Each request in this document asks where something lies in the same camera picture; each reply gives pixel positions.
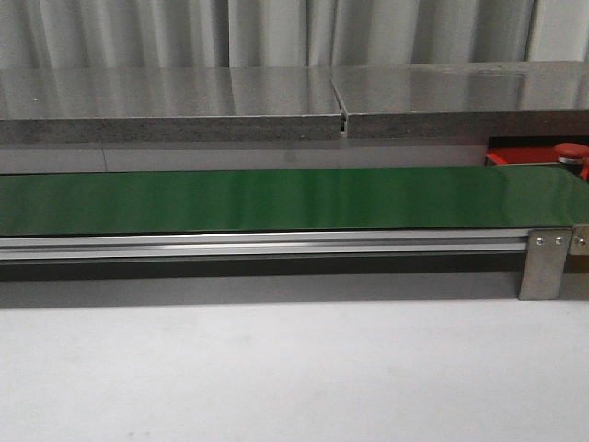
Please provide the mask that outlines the red plastic tray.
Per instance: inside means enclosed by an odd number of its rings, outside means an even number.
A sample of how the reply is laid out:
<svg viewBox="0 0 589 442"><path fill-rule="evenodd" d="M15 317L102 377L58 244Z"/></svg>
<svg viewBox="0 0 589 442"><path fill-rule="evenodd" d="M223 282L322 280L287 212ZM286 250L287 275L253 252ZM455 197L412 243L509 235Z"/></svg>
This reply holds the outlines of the red plastic tray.
<svg viewBox="0 0 589 442"><path fill-rule="evenodd" d="M565 168L558 162L558 156L553 147L567 142L588 146L588 136L495 137L489 141L485 164L487 166L543 165ZM585 182L588 181L588 158L585 160L582 174L577 177Z"/></svg>

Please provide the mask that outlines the green conveyor belt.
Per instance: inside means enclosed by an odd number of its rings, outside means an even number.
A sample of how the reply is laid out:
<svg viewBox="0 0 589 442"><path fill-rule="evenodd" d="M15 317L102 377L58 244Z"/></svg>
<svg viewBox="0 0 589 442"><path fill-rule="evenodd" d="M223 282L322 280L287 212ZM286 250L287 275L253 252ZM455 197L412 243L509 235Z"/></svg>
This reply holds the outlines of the green conveyor belt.
<svg viewBox="0 0 589 442"><path fill-rule="evenodd" d="M568 227L588 187L551 166L5 175L5 237Z"/></svg>

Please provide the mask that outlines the grey curtain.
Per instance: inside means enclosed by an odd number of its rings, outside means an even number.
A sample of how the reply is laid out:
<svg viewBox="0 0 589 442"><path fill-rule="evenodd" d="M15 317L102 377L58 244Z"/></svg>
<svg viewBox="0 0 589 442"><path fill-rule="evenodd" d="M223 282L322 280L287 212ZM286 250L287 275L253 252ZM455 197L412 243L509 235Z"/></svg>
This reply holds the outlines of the grey curtain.
<svg viewBox="0 0 589 442"><path fill-rule="evenodd" d="M584 1L5 1L1 65L586 61Z"/></svg>

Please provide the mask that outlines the grey stone shelf slab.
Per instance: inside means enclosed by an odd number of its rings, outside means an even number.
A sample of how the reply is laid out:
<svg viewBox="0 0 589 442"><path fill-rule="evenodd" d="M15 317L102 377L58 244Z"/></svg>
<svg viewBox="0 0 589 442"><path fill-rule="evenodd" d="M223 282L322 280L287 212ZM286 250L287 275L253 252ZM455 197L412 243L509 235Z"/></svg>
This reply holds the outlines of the grey stone shelf slab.
<svg viewBox="0 0 589 442"><path fill-rule="evenodd" d="M350 139L588 134L584 62L340 66L330 79Z"/></svg>
<svg viewBox="0 0 589 442"><path fill-rule="evenodd" d="M4 144L323 141L341 135L323 68L18 68L1 73Z"/></svg>

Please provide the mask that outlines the grey stone shelf slab left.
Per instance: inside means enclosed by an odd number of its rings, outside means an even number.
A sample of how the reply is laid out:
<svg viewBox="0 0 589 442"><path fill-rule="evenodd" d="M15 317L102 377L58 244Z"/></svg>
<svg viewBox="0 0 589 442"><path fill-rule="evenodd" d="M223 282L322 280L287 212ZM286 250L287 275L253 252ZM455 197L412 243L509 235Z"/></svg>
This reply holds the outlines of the grey stone shelf slab left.
<svg viewBox="0 0 589 442"><path fill-rule="evenodd" d="M341 135L323 68L18 68L1 73L4 144L323 141Z"/></svg>

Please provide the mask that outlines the grey stone shelf slab right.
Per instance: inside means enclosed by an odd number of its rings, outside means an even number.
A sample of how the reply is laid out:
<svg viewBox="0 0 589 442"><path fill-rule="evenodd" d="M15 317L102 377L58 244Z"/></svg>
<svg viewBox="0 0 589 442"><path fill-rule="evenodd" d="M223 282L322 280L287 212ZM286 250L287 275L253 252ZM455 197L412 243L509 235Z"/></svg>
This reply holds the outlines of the grey stone shelf slab right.
<svg viewBox="0 0 589 442"><path fill-rule="evenodd" d="M350 139L588 134L584 62L340 66L330 79Z"/></svg>

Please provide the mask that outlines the red mushroom push button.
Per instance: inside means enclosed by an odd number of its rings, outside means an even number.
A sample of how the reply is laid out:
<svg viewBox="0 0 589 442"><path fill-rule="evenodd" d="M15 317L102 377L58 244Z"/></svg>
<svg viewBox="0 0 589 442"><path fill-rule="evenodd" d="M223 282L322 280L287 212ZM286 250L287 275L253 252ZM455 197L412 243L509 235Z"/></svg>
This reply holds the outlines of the red mushroom push button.
<svg viewBox="0 0 589 442"><path fill-rule="evenodd" d="M585 160L588 158L589 147L578 143L559 143L553 147L561 163L570 173L580 176Z"/></svg>

